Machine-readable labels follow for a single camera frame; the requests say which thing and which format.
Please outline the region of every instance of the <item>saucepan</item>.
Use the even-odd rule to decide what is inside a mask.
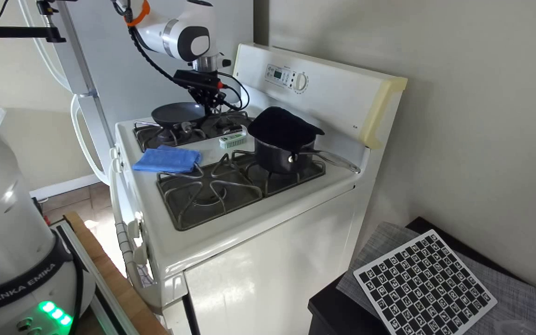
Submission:
[[[316,150],[314,141],[301,145],[299,150],[286,150],[255,137],[255,160],[262,169],[268,169],[271,173],[294,174],[298,171],[303,171],[311,161],[311,156],[318,156],[324,161],[359,173],[357,165],[342,160],[340,156]]]
[[[327,158],[316,150],[316,135],[324,135],[324,130],[283,107],[271,106],[264,109],[249,122],[247,132],[255,137],[257,163],[271,173],[294,174],[303,171],[312,156],[335,165],[357,169],[352,163]]]

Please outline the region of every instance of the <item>oven door handle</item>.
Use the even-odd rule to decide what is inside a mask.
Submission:
[[[110,197],[111,197],[111,208],[113,208],[113,219],[115,219],[115,232],[119,249],[123,253],[124,260],[124,271],[128,280],[132,282],[134,290],[145,299],[147,305],[160,310],[162,299],[160,299],[160,286],[158,282],[149,275],[147,269],[147,251],[145,243],[136,245],[134,241],[134,230],[128,227],[137,227],[139,223],[134,219],[130,223],[123,221],[121,206],[119,206],[119,191],[117,191],[117,178],[119,178],[119,167],[121,158],[117,154],[117,148],[111,148],[111,161],[110,161]]]

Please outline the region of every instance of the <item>blue cloth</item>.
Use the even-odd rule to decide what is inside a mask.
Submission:
[[[141,158],[134,163],[134,171],[147,173],[188,173],[199,161],[197,150],[158,146],[147,148]]]

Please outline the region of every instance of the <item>pot handle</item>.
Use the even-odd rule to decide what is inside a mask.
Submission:
[[[348,161],[342,156],[333,154],[333,152],[316,150],[316,148],[301,148],[298,154],[318,156],[320,160],[329,161],[333,165],[340,165],[344,169],[352,169],[353,173],[361,173],[361,169],[355,163],[352,163],[352,161]]]

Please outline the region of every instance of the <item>stove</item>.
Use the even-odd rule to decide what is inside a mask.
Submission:
[[[206,115],[201,120],[186,120],[171,126],[134,124],[134,135],[141,150],[160,145],[178,146],[231,132],[240,132],[249,122],[251,119],[245,111],[223,111]]]
[[[314,158],[299,174],[270,174],[255,163],[249,135],[221,139],[249,117],[227,126],[218,117],[214,133],[178,124],[162,135],[165,145],[201,152],[191,173],[136,173],[143,146],[162,145],[149,139],[160,128],[139,128],[152,130],[139,133],[141,145],[134,122],[152,119],[115,124],[110,184],[128,277],[175,333],[307,327],[307,308],[296,301],[348,267],[405,87],[404,78],[247,44],[236,59],[247,113],[286,106],[307,115],[324,126],[314,148],[331,160]]]
[[[296,174],[277,174],[258,167],[253,152],[232,150],[186,174],[158,174],[156,186],[175,228],[188,230],[324,173],[324,163],[309,160]]]

